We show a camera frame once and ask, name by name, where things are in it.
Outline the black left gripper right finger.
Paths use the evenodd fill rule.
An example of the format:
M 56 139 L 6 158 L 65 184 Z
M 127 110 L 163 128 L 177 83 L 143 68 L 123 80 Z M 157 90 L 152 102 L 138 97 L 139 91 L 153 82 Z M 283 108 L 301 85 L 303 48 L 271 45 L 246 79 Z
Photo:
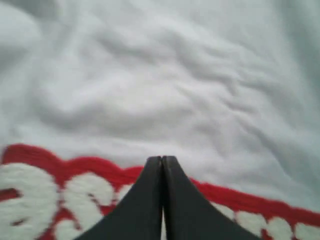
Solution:
M 175 156 L 162 158 L 162 205 L 168 240 L 258 240 L 218 211 L 186 176 Z

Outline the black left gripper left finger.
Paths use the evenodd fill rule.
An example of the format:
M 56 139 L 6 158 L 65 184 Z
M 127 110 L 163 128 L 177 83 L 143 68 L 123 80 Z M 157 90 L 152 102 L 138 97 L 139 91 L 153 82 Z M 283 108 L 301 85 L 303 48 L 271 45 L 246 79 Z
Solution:
M 149 157 L 128 193 L 77 240 L 159 240 L 162 234 L 162 158 Z

